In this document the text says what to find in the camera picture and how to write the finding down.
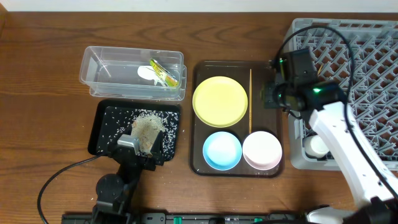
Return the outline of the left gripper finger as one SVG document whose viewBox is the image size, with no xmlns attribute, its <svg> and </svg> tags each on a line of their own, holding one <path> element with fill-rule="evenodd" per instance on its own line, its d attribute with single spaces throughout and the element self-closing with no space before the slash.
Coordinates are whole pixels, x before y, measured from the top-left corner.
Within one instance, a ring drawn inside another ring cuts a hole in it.
<svg viewBox="0 0 398 224">
<path fill-rule="evenodd" d="M 152 154 L 152 157 L 162 157 L 163 156 L 163 131 L 159 131 L 157 134 L 157 137 L 152 145 L 152 148 L 150 150 L 150 153 Z"/>
<path fill-rule="evenodd" d="M 132 136 L 128 134 L 122 134 L 117 140 L 117 144 L 122 146 L 132 146 Z"/>
</svg>

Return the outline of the pile of rice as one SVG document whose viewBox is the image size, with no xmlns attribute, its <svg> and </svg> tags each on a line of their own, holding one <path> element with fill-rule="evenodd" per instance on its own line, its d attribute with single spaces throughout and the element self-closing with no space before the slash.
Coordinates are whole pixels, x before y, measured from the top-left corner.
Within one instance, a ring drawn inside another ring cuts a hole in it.
<svg viewBox="0 0 398 224">
<path fill-rule="evenodd" d="M 150 154 L 157 135 L 165 132 L 162 118 L 154 113 L 140 114 L 132 123 L 131 136 L 139 141 L 139 151 Z"/>
</svg>

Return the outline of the blue bowl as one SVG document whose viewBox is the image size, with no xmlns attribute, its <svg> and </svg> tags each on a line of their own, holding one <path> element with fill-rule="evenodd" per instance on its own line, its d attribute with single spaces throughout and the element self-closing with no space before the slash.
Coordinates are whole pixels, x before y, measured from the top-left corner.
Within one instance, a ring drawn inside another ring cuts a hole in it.
<svg viewBox="0 0 398 224">
<path fill-rule="evenodd" d="M 226 131 L 209 135 L 203 144 L 203 158 L 214 170 L 226 171 L 234 168 L 242 157 L 239 139 Z"/>
</svg>

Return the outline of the white cup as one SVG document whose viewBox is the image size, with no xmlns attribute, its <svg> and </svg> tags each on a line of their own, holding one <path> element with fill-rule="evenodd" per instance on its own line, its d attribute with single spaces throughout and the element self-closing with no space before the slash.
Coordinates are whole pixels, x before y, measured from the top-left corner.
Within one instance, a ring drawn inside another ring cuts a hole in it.
<svg viewBox="0 0 398 224">
<path fill-rule="evenodd" d="M 319 135 L 305 138 L 303 145 L 305 153 L 315 158 L 322 158 L 330 151 Z"/>
</svg>

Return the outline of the green yellow snack wrapper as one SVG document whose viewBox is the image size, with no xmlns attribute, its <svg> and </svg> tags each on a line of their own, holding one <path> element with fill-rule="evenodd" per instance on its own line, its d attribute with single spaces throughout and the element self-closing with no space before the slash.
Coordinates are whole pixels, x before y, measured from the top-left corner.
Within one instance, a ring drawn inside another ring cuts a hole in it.
<svg viewBox="0 0 398 224">
<path fill-rule="evenodd" d="M 155 74 L 158 76 L 160 80 L 162 80 L 168 87 L 177 87 L 179 81 L 161 64 L 159 64 L 156 60 L 150 59 L 149 61 L 151 67 L 155 71 Z"/>
</svg>

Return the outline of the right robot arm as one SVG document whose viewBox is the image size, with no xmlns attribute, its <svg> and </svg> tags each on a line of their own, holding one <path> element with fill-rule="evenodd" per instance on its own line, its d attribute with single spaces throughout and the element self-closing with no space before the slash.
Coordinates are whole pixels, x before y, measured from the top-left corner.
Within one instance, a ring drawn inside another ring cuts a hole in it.
<svg viewBox="0 0 398 224">
<path fill-rule="evenodd" d="M 321 137 L 343 173 L 357 211 L 320 207 L 300 223 L 397 223 L 397 177 L 384 165 L 358 126 L 346 94 L 335 82 L 292 87 L 268 83 L 265 108 L 298 111 Z"/>
</svg>

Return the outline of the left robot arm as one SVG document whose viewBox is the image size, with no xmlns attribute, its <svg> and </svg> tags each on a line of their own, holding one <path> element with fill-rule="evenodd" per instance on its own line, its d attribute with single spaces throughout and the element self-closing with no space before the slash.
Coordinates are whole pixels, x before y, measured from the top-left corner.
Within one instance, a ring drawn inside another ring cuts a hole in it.
<svg viewBox="0 0 398 224">
<path fill-rule="evenodd" d="M 106 174 L 96 184 L 97 201 L 93 207 L 92 224 L 133 224 L 140 216 L 130 211 L 131 199 L 143 170 L 154 171 L 164 164 L 163 132 L 156 134 L 148 156 L 140 156 L 139 139 L 122 134 L 106 151 L 106 156 L 119 164 L 115 174 Z"/>
</svg>

